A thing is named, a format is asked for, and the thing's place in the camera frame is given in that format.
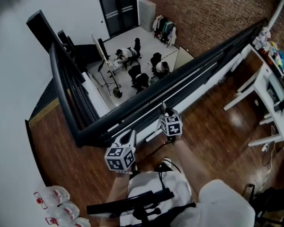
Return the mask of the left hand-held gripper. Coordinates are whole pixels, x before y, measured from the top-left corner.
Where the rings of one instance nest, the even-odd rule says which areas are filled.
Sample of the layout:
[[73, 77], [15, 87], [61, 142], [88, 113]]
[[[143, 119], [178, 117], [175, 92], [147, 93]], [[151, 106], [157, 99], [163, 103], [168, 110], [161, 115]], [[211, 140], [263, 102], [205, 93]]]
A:
[[104, 156], [110, 171], [128, 171], [135, 163], [136, 130], [127, 130], [116, 137], [113, 147], [106, 150]]

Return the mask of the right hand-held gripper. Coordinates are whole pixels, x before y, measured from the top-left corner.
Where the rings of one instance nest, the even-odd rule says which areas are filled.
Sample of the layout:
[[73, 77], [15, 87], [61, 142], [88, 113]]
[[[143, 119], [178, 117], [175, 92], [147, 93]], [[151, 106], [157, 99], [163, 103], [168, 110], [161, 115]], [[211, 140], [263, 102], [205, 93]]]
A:
[[164, 108], [162, 131], [169, 141], [175, 141], [177, 136], [182, 135], [182, 120], [180, 114], [172, 108]]

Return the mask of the person's left forearm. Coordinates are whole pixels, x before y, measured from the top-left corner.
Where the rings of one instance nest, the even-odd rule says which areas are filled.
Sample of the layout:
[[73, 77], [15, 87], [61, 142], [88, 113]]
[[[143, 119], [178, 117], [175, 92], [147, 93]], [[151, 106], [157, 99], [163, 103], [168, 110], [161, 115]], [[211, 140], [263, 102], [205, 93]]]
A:
[[118, 173], [116, 175], [111, 192], [106, 202], [114, 202], [114, 201], [126, 199], [128, 196], [129, 181], [130, 181], [129, 174]]

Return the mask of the person's right forearm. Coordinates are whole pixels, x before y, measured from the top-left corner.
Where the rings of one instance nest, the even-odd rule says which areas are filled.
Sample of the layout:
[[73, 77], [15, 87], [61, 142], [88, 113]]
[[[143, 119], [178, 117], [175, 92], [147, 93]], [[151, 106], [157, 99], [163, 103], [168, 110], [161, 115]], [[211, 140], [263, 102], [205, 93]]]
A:
[[201, 202], [199, 193], [206, 184], [213, 180], [213, 178], [207, 171], [206, 167], [193, 154], [191, 149], [181, 137], [177, 136], [173, 145], [182, 166], [184, 175], [192, 187], [192, 190], [196, 194], [197, 201]]

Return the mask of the black metal railing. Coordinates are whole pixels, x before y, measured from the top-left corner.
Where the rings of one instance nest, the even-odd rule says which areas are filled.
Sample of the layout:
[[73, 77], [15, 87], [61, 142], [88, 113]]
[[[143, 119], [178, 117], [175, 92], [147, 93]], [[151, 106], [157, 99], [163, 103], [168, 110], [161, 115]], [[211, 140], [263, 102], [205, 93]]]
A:
[[165, 102], [174, 107], [195, 92], [201, 85], [225, 68], [266, 24], [262, 19], [220, 45], [201, 54], [163, 79], [138, 93], [112, 111], [101, 116], [96, 105], [88, 99], [75, 62], [64, 47], [49, 49], [53, 82], [71, 135], [77, 145], [108, 147], [115, 135], [127, 128], [141, 132], [159, 115], [159, 105]]

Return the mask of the white sneaker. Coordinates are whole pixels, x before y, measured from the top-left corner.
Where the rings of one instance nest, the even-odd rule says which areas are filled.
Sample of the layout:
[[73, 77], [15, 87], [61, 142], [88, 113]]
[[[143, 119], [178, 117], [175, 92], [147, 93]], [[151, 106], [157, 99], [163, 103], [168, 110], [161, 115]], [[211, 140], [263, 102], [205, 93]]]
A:
[[170, 158], [165, 157], [161, 160], [161, 163], [159, 165], [159, 172], [169, 172], [169, 171], [173, 171], [172, 161]]

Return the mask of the beige partition panel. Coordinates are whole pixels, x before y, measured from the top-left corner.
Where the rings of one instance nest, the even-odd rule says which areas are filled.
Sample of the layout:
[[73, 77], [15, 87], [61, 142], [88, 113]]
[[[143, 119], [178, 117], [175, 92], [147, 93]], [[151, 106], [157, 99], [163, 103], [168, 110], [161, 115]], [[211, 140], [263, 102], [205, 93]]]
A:
[[189, 53], [188, 49], [184, 49], [182, 46], [178, 50], [175, 66], [173, 70], [176, 70], [184, 64], [193, 60], [194, 57]]

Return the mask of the black chest harness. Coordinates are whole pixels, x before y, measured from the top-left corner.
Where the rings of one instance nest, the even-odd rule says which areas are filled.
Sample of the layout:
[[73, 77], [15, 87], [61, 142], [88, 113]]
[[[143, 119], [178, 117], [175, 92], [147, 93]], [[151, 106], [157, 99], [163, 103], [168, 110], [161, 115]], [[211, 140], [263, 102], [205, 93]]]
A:
[[120, 227], [170, 227], [171, 222], [187, 208], [194, 208], [194, 202], [174, 207], [166, 213], [161, 213], [159, 204], [170, 200], [174, 197], [174, 193], [168, 188], [164, 188], [153, 193], [148, 191], [140, 195], [103, 203], [87, 206], [87, 214], [100, 218], [118, 218], [120, 216], [132, 214], [141, 223], [134, 225], [125, 225]]

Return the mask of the white equipment case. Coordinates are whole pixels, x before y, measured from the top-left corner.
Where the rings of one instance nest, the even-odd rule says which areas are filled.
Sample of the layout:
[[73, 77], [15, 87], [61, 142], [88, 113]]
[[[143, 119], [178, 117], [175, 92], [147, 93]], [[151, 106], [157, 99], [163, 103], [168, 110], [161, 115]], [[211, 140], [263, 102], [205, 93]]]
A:
[[109, 61], [109, 63], [109, 67], [114, 75], [119, 73], [124, 68], [122, 59], [118, 59], [113, 62]]

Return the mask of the black light stand tripod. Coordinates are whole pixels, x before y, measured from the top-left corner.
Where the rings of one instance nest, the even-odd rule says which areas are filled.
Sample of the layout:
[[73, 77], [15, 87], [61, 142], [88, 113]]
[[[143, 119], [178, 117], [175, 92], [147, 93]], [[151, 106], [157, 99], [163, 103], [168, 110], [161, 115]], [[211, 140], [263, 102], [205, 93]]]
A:
[[109, 95], [111, 95], [109, 86], [112, 85], [112, 84], [115, 84], [115, 87], [116, 87], [117, 89], [119, 89], [119, 85], [118, 85], [118, 83], [116, 82], [116, 80], [115, 80], [115, 78], [114, 78], [114, 75], [113, 75], [113, 73], [112, 73], [110, 70], [109, 70], [109, 72], [111, 73], [111, 76], [112, 76], [114, 82], [107, 83], [107, 81], [106, 81], [106, 79], [104, 78], [104, 75], [103, 75], [103, 73], [102, 73], [102, 71], [101, 71], [101, 70], [103, 69], [104, 65], [105, 65], [105, 61], [103, 60], [103, 61], [100, 63], [99, 67], [98, 67], [98, 73], [100, 73], [100, 75], [101, 75], [101, 77], [102, 77], [102, 79], [103, 79], [103, 82], [104, 82], [104, 84], [101, 85], [101, 86], [102, 86], [102, 87], [107, 87], [108, 93], [109, 93]]

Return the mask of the white easel board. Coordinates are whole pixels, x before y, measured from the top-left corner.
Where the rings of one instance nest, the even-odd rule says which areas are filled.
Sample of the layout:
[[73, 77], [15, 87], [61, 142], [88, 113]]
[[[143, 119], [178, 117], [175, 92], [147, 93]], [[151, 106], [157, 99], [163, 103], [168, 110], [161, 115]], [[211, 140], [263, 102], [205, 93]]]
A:
[[98, 39], [94, 36], [94, 34], [92, 34], [91, 36], [92, 36], [93, 42], [96, 45], [97, 50], [98, 50], [98, 52], [99, 52], [99, 54], [101, 56], [101, 59], [105, 62], [105, 65], [107, 65], [107, 67], [109, 67], [108, 61], [106, 59], [106, 56], [103, 53], [103, 50], [102, 50], [102, 48], [101, 48], [101, 46], [99, 44]]

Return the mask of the black staircase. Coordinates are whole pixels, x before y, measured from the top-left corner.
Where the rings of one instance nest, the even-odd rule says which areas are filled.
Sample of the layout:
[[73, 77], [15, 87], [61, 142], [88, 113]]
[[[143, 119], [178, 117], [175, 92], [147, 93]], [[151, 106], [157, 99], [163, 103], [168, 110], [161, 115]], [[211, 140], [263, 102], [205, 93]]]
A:
[[58, 32], [62, 46], [78, 66], [87, 66], [90, 63], [101, 61], [100, 53], [95, 44], [75, 45], [63, 30]]

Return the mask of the grey filing cabinet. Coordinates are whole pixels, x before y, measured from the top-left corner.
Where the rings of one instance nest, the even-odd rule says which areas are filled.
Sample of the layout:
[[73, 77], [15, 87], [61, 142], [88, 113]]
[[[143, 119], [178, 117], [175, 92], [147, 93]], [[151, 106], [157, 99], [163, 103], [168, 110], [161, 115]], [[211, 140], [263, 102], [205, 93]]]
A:
[[156, 4], [148, 0], [139, 1], [139, 24], [147, 32], [152, 32], [155, 21]]

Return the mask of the group of white bottles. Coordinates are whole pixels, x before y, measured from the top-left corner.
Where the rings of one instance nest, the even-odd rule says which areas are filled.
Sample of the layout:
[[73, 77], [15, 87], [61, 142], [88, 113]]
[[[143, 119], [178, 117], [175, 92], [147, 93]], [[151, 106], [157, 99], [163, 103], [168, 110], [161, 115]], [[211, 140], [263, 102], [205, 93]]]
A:
[[265, 47], [268, 40], [271, 38], [270, 30], [264, 27], [260, 34], [257, 36], [257, 43], [255, 45], [256, 50], [260, 50]]

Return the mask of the black steel column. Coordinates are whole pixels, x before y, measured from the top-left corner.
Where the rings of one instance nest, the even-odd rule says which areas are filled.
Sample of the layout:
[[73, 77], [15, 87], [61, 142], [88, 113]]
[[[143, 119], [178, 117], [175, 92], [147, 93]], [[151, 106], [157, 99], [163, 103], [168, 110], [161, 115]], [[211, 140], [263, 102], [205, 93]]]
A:
[[61, 42], [54, 33], [42, 10], [38, 10], [31, 15], [28, 18], [26, 25], [48, 53], [52, 43], [54, 43], [57, 50], [62, 48]]

